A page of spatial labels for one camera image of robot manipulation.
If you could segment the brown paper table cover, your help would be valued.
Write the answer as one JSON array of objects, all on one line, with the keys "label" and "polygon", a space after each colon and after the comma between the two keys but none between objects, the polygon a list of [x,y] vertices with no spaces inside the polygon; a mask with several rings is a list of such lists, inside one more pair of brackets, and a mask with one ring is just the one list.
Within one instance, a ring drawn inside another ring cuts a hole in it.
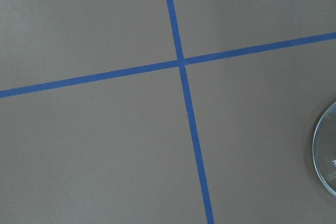
[{"label": "brown paper table cover", "polygon": [[335,0],[1,0],[1,223],[335,223],[332,104]]}]

